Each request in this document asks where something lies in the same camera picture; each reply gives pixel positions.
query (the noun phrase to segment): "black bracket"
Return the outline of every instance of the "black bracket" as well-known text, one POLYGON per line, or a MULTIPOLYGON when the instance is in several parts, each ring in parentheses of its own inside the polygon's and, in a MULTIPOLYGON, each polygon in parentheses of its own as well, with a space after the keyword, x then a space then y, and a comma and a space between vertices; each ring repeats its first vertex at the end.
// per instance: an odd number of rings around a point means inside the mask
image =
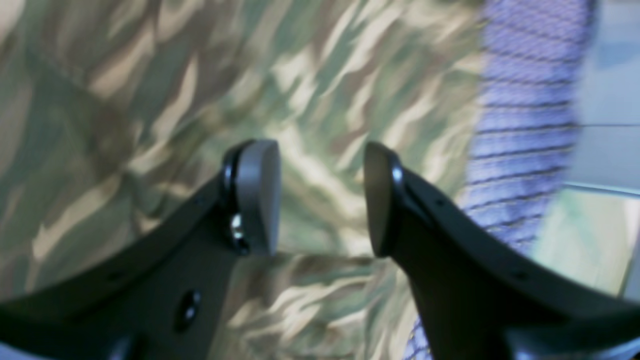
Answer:
POLYGON ((513 252, 397 155, 365 152, 377 256, 409 277, 436 360, 629 360, 640 307, 569 281, 513 252))
POLYGON ((278 144, 242 143, 148 236, 2 304, 0 341, 50 360, 205 359, 236 260, 275 253, 279 211, 278 144))

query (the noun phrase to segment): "camouflage fabric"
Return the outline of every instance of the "camouflage fabric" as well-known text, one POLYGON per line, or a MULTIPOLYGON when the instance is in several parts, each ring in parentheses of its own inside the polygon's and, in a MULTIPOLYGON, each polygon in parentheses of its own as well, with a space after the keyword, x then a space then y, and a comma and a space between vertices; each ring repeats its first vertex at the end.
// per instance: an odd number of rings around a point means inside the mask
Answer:
POLYGON ((211 359, 399 359, 417 312, 373 259, 368 140, 459 199, 480 0, 3 0, 0 297, 140 239, 274 138, 279 255, 242 261, 211 359))

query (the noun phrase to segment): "blue mesh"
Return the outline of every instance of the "blue mesh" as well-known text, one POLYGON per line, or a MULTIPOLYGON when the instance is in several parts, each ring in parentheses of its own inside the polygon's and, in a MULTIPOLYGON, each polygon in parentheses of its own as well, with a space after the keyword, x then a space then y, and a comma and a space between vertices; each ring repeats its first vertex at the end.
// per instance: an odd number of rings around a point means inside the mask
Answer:
MULTIPOLYGON (((486 67, 467 168, 467 215, 526 253, 577 139, 574 82, 589 38, 588 0, 489 0, 486 67)), ((405 360, 431 359, 418 319, 405 360)))

